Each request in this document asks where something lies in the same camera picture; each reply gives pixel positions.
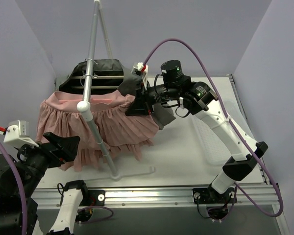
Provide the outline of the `pink plastic hanger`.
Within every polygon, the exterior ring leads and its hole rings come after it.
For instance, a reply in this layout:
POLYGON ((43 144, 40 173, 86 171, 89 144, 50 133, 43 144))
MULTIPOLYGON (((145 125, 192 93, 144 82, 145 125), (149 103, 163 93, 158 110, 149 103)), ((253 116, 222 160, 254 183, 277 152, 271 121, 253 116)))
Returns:
MULTIPOLYGON (((59 103, 63 104, 66 102, 81 102, 83 101, 82 99, 67 99, 67 100, 59 100, 59 103)), ((90 99, 89 103, 93 103, 93 104, 99 104, 99 103, 107 103, 110 104, 113 100, 112 99, 90 99)))

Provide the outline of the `pink pleated skirt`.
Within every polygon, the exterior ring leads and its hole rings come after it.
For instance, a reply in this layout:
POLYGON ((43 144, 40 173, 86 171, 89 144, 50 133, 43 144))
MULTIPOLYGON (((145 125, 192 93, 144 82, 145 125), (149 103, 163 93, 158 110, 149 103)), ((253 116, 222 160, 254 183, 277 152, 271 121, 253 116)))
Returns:
MULTIPOLYGON (((131 152, 137 160, 141 160, 142 146, 151 146, 152 138, 159 130, 153 118, 125 115, 127 108, 135 99, 133 95, 123 96, 119 91, 114 91, 104 95, 92 95, 91 98, 113 100, 110 104, 90 103, 94 122, 111 157, 131 152)), ((56 91, 44 100, 40 105, 36 141, 46 143, 47 140, 43 137, 46 132, 52 132, 60 137, 79 136, 75 160, 65 163, 60 169, 67 170, 73 167, 75 171, 81 171, 86 165, 99 168, 99 160, 103 155, 89 126, 77 110, 78 102, 61 104, 59 100, 62 99, 82 99, 82 95, 56 91)))

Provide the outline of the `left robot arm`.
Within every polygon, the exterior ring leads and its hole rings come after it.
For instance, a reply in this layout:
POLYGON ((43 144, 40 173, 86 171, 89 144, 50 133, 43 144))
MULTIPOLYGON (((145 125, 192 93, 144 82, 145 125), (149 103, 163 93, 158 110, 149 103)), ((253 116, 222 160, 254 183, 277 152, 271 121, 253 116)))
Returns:
POLYGON ((37 147, 24 144, 18 155, 24 160, 9 164, 0 154, 0 235, 32 235, 39 227, 38 204, 31 198, 49 168, 71 161, 77 155, 80 137, 44 134, 47 143, 37 147))

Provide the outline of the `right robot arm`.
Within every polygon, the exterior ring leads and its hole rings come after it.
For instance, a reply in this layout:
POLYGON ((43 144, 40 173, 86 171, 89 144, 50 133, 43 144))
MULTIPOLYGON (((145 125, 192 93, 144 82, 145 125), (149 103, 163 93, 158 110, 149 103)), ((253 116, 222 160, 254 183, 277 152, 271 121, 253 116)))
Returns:
POLYGON ((268 145, 257 142, 241 127, 231 126, 233 119, 224 112, 216 93, 204 82, 193 82, 184 75, 181 63, 170 60, 161 65, 163 84, 150 86, 147 81, 147 66, 136 63, 131 74, 138 75, 141 81, 136 86, 136 98, 127 109, 127 116, 147 116, 154 112, 155 104, 177 101, 177 106, 187 109, 187 114, 203 121, 223 142, 231 156, 222 166, 221 172, 200 194, 197 202, 222 204, 231 201, 231 187, 234 182, 244 179, 257 165, 268 149, 268 145))

